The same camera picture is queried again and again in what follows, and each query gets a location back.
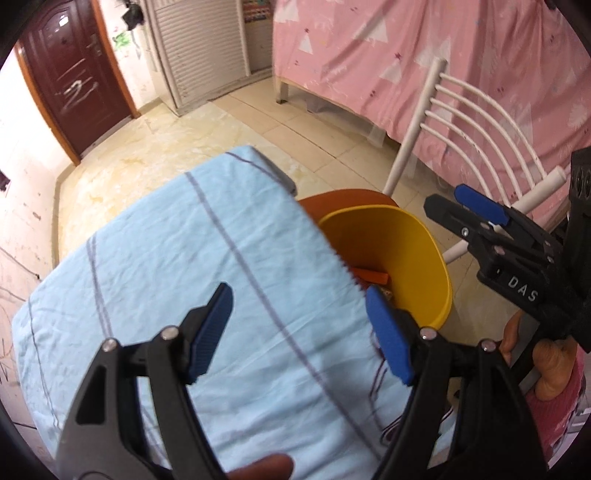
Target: louvered cabinet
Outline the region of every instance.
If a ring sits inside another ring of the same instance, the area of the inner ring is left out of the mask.
[[[154,86],[177,115],[270,76],[251,71],[241,0],[142,3]]]

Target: bed leg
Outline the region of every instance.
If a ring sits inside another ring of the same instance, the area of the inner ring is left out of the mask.
[[[275,79],[275,101],[277,103],[285,103],[287,101],[288,85],[283,83],[280,79]]]
[[[368,135],[368,142],[374,147],[382,148],[384,145],[384,138],[386,138],[386,130],[382,130],[376,125],[372,126],[371,132]]]

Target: pink bed sheet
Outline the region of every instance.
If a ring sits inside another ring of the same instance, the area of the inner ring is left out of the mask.
[[[450,75],[478,86],[515,118],[546,171],[566,169],[570,153],[591,144],[591,60],[568,22],[543,0],[277,0],[273,37],[275,75],[347,106],[399,142],[439,56],[448,60]],[[473,128],[453,122],[486,145]],[[438,129],[462,145],[453,132]],[[515,155],[487,130],[527,191]],[[494,151],[484,152],[513,192]],[[415,154],[452,185],[478,185],[461,158],[431,135],[421,134]],[[536,220],[543,223],[567,192],[565,185],[538,208]]]

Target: finger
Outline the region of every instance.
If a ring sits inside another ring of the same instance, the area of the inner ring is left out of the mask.
[[[519,341],[519,321],[523,316],[522,310],[517,310],[515,314],[509,319],[505,325],[505,331],[503,332],[503,340],[499,345],[499,351],[505,359],[507,364],[511,364],[511,351],[517,345]]]
[[[288,455],[269,455],[227,474],[230,480],[289,480],[294,461]]]
[[[576,342],[574,348],[571,341],[562,346],[551,340],[536,344],[532,357],[541,375],[535,385],[535,396],[539,400],[549,401],[563,392],[573,372],[576,352]]]

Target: blue gripper pad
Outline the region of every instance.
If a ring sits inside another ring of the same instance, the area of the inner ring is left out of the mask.
[[[395,310],[378,287],[371,286],[365,294],[365,310],[374,327],[379,345],[390,371],[405,385],[414,379],[410,362],[410,345],[394,318]]]
[[[485,218],[493,225],[505,226],[509,223],[509,217],[502,205],[499,205],[468,185],[458,185],[453,194],[458,203],[468,208],[471,212]]]
[[[223,284],[217,301],[211,305],[207,318],[203,321],[195,340],[191,344],[191,358],[187,373],[192,381],[207,373],[213,354],[228,324],[233,306],[234,295],[232,289],[229,285]]]

